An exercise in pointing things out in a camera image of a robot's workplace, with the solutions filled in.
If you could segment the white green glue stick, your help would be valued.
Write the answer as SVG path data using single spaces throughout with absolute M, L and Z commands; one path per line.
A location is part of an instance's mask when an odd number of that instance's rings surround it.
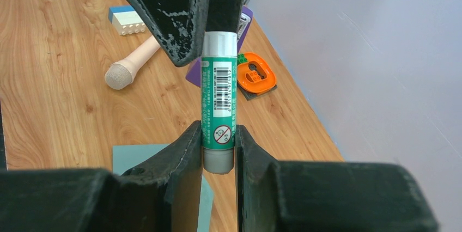
M 203 166 L 213 174 L 234 167 L 237 54 L 201 57 L 201 127 Z

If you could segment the grey-green envelope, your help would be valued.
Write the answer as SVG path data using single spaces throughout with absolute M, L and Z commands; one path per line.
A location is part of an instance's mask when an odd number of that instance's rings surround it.
M 112 149 L 113 172 L 121 176 L 137 175 L 157 178 L 159 175 L 154 171 L 159 170 L 163 174 L 164 171 L 161 168 L 168 164 L 163 159 L 155 159 L 154 156 L 168 146 L 168 143 L 115 145 Z M 209 231 L 214 192 L 204 174 L 201 178 L 197 231 Z

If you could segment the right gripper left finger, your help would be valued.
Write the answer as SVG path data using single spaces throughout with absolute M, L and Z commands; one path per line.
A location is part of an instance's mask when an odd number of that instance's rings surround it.
M 154 176 L 103 168 L 1 171 L 1 231 L 196 231 L 200 121 L 159 152 Z

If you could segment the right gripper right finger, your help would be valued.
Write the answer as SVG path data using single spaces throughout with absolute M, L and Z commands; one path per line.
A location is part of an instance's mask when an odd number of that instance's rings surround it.
M 417 181 L 387 163 L 279 161 L 235 135 L 238 231 L 438 231 Z

